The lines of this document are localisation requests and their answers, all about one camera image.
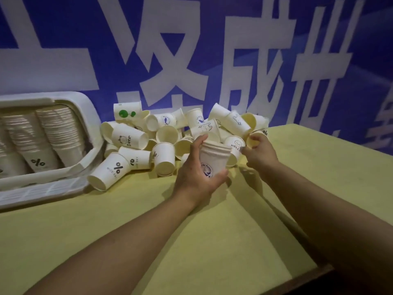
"green graphic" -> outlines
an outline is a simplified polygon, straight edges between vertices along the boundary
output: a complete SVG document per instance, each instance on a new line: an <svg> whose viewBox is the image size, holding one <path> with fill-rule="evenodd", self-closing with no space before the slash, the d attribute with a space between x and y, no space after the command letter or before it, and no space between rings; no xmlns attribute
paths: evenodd
<svg viewBox="0 0 393 295"><path fill-rule="evenodd" d="M131 113L128 113L126 110L121 110L121 111L119 112L119 116L120 116L121 118L127 118L129 115L130 115L131 117L135 117L136 112L132 111Z"/></svg>

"forearm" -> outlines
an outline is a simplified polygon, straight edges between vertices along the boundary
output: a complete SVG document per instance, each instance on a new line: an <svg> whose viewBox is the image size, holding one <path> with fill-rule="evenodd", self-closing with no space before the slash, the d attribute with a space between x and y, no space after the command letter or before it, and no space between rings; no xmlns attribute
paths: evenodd
<svg viewBox="0 0 393 295"><path fill-rule="evenodd" d="M263 179L338 270L393 293L391 225L280 163Z"/></svg>
<svg viewBox="0 0 393 295"><path fill-rule="evenodd" d="M127 294L194 206L177 196L69 258L27 294Z"/></svg>

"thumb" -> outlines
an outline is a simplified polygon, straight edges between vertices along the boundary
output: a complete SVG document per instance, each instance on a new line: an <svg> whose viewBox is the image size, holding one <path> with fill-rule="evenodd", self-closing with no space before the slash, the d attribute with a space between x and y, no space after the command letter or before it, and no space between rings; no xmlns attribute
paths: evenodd
<svg viewBox="0 0 393 295"><path fill-rule="evenodd" d="M248 157L252 153L252 149L250 149L248 147L242 147L241 153L243 155L245 155L246 157Z"/></svg>
<svg viewBox="0 0 393 295"><path fill-rule="evenodd" d="M228 173L229 171L227 169L223 169L217 175L210 178L211 187L213 188L213 191L219 188L221 184L223 184L226 181L226 179L228 178Z"/></svg>

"hand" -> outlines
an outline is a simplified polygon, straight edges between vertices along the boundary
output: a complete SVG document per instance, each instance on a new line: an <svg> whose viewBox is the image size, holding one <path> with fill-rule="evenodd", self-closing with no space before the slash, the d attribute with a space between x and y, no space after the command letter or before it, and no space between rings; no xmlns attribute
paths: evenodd
<svg viewBox="0 0 393 295"><path fill-rule="evenodd" d="M264 134L251 134L250 139L259 141L259 145L253 147L252 149L243 147L242 154L244 154L248 160L247 166L255 169L263 179L269 169L279 164L277 154L268 137Z"/></svg>
<svg viewBox="0 0 393 295"><path fill-rule="evenodd" d="M173 189L173 197L186 197L197 207L223 184L228 176L224 169L212 178L205 176L199 161L199 148L208 135L199 136L191 145L190 155L184 165L179 169Z"/></svg>

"table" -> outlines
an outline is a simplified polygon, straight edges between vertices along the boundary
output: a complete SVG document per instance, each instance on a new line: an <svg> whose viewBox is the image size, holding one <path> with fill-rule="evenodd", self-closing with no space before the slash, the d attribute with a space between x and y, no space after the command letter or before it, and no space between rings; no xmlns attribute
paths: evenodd
<svg viewBox="0 0 393 295"><path fill-rule="evenodd" d="M298 125L273 127L269 137L283 163L393 223L393 157ZM169 197L174 180L140 172L106 193L87 190L0 213L0 290L26 291L89 243ZM179 227L133 294L266 292L317 267L288 225L297 226L271 189L246 167L231 168L228 184Z"/></svg>

